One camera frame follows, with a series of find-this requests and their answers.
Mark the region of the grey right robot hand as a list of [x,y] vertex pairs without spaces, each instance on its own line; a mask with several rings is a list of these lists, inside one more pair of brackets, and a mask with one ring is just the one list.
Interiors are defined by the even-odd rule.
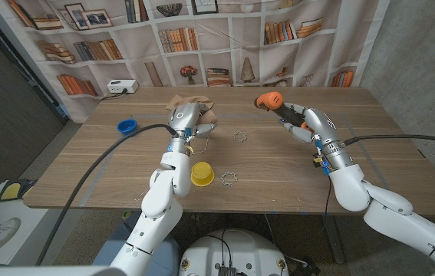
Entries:
[[283,123],[283,127],[300,142],[311,143],[314,133],[321,137],[323,144],[340,140],[336,126],[321,110],[303,107],[296,103],[284,103],[284,105],[293,109],[297,114],[303,115],[306,125],[311,129],[310,131],[290,123]]

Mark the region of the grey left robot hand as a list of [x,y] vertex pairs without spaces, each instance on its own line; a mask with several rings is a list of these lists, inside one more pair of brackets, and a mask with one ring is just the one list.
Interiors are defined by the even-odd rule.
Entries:
[[184,103],[170,112],[168,124],[180,137],[190,141],[195,136],[209,135],[217,127],[217,123],[198,123],[209,112],[204,103]]

